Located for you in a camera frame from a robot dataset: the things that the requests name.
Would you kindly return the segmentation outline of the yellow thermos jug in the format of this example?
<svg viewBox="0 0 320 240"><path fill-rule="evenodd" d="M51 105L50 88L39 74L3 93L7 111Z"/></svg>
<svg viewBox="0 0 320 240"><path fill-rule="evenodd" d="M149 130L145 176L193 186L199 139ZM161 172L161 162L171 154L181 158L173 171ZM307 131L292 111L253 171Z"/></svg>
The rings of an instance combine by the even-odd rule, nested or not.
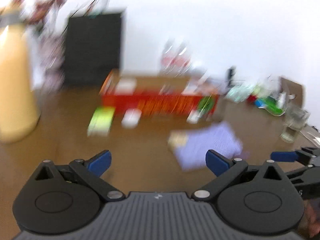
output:
<svg viewBox="0 0 320 240"><path fill-rule="evenodd" d="M1 142L19 141L37 126L40 111L32 90L29 46L18 6L1 14Z"/></svg>

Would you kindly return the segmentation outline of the crumpled iridescent wrap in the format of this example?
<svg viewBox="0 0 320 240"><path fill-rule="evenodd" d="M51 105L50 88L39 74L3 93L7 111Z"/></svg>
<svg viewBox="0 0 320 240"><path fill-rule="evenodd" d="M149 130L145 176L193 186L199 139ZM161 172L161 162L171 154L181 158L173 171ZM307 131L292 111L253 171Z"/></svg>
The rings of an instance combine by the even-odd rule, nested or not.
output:
<svg viewBox="0 0 320 240"><path fill-rule="evenodd" d="M232 87L226 94L226 99L239 103L245 101L252 93L253 86L243 83Z"/></svg>

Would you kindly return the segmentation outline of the black paper bag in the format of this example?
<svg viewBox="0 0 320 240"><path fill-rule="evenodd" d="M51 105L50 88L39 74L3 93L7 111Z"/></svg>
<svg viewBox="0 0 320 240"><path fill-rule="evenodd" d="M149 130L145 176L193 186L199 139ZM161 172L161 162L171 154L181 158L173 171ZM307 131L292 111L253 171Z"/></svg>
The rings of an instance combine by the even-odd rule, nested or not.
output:
<svg viewBox="0 0 320 240"><path fill-rule="evenodd" d="M65 86L100 86L120 67L123 13L69 18L62 64Z"/></svg>

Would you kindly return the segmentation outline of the red cardboard box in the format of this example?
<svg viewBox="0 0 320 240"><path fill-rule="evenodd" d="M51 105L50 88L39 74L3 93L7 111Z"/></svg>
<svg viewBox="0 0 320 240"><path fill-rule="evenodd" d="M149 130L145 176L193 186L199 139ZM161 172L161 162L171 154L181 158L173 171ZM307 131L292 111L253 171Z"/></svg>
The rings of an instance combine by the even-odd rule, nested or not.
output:
<svg viewBox="0 0 320 240"><path fill-rule="evenodd" d="M118 95L114 93L120 79L137 80L133 94ZM219 93L217 87L200 84L196 77L189 76L132 76L121 75L113 70L105 79L101 90L101 103L106 107L114 107L116 114L124 114L126 110L137 108L142 115L185 115L192 110L214 113Z"/></svg>

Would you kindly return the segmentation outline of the right water bottle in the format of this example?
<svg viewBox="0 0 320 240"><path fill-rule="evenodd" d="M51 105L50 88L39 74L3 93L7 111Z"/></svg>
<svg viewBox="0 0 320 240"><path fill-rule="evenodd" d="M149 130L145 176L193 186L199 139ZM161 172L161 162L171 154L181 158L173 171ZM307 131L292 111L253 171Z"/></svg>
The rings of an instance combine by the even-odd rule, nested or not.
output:
<svg viewBox="0 0 320 240"><path fill-rule="evenodd" d="M191 52L186 43L182 43L176 55L175 68L176 76L183 75L191 67Z"/></svg>

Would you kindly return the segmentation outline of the small yellow soap bar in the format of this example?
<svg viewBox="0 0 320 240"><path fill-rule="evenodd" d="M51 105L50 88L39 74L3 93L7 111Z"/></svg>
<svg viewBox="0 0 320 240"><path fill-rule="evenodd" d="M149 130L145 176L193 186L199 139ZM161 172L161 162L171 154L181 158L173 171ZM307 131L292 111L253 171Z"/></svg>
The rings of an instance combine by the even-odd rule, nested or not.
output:
<svg viewBox="0 0 320 240"><path fill-rule="evenodd" d="M188 135L182 131L172 131L168 139L171 148L183 147L188 142Z"/></svg>

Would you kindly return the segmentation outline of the black upright device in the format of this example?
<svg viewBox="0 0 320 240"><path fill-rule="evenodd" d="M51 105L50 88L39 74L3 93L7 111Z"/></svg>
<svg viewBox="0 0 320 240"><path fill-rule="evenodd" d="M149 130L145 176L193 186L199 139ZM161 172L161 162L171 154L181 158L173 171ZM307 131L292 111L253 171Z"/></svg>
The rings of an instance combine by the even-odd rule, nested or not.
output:
<svg viewBox="0 0 320 240"><path fill-rule="evenodd" d="M234 80L234 76L235 76L235 70L236 70L235 66L231 66L227 70L227 88L233 87L233 80Z"/></svg>

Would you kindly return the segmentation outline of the clear drinking glass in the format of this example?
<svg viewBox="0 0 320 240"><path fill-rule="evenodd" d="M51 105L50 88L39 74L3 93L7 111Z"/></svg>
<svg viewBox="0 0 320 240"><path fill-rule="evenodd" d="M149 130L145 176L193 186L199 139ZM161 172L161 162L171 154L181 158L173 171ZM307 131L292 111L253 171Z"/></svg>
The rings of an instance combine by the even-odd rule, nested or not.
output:
<svg viewBox="0 0 320 240"><path fill-rule="evenodd" d="M285 112L284 129L280 135L281 139L287 143L293 143L300 131L306 125L310 113L295 105L289 103Z"/></svg>

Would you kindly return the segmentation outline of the purple cloth pouch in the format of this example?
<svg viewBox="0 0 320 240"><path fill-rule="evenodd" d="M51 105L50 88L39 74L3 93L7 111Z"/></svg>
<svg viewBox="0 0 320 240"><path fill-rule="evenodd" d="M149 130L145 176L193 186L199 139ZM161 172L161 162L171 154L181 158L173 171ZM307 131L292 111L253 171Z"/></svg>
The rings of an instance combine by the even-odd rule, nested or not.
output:
<svg viewBox="0 0 320 240"><path fill-rule="evenodd" d="M188 135L186 145L178 148L169 147L184 171L204 168L208 150L214 150L228 159L242 154L241 140L236 137L229 123L225 121L201 129L181 131Z"/></svg>

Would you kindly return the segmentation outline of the white round security tag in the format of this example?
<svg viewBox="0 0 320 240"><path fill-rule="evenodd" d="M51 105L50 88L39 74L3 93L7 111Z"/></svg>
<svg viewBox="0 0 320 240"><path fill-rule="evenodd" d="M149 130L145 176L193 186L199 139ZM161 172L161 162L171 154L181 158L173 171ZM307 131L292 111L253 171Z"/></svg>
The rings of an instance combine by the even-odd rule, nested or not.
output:
<svg viewBox="0 0 320 240"><path fill-rule="evenodd" d="M128 109L124 114L121 125L124 128L135 128L140 121L141 115L142 111L137 108Z"/></svg>

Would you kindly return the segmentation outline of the left water bottle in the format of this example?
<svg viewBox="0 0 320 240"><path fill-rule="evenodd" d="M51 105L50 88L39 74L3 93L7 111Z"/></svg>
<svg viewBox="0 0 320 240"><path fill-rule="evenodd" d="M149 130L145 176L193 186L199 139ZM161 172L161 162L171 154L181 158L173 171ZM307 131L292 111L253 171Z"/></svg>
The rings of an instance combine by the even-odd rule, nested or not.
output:
<svg viewBox="0 0 320 240"><path fill-rule="evenodd" d="M177 50L174 40L167 40L160 58L161 74L173 74L176 72Z"/></svg>

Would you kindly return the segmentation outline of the green tissue pack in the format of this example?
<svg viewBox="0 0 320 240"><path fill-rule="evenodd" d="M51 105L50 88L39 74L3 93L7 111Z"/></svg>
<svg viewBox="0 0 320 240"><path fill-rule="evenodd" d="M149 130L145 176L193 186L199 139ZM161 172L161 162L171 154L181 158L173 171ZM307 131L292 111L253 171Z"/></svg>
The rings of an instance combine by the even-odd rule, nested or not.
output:
<svg viewBox="0 0 320 240"><path fill-rule="evenodd" d="M87 136L107 136L110 132L115 110L114 107L98 107L89 122Z"/></svg>

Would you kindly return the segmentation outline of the pink textured vase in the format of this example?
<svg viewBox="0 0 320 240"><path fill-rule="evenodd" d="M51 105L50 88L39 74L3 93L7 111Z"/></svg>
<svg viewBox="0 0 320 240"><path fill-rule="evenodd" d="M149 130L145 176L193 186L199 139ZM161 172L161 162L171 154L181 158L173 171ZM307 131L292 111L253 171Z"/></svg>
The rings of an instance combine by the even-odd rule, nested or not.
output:
<svg viewBox="0 0 320 240"><path fill-rule="evenodd" d="M42 89L48 93L58 91L65 80L62 70L64 63L64 36L50 33L40 35L40 67L43 72Z"/></svg>

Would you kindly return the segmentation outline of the water bottle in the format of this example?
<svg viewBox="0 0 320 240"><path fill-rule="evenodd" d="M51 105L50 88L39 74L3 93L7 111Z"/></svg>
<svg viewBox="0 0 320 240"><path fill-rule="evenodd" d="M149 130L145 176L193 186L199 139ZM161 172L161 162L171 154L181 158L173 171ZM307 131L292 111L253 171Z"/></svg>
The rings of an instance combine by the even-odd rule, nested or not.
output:
<svg viewBox="0 0 320 240"><path fill-rule="evenodd" d="M176 76L183 75L191 67L191 52L186 43L182 43L176 55L175 68Z"/></svg>
<svg viewBox="0 0 320 240"><path fill-rule="evenodd" d="M177 50L174 40L167 40L160 58L161 74L173 74L176 72Z"/></svg>

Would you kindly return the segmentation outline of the white translucent container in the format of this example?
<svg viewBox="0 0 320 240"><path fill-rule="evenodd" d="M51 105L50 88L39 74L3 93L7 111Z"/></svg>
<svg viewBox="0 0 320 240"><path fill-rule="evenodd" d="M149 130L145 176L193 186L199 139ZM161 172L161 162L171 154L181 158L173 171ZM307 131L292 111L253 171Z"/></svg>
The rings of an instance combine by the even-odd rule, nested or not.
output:
<svg viewBox="0 0 320 240"><path fill-rule="evenodd" d="M118 95L133 94L137 87L136 79L120 79L115 87L114 93Z"/></svg>

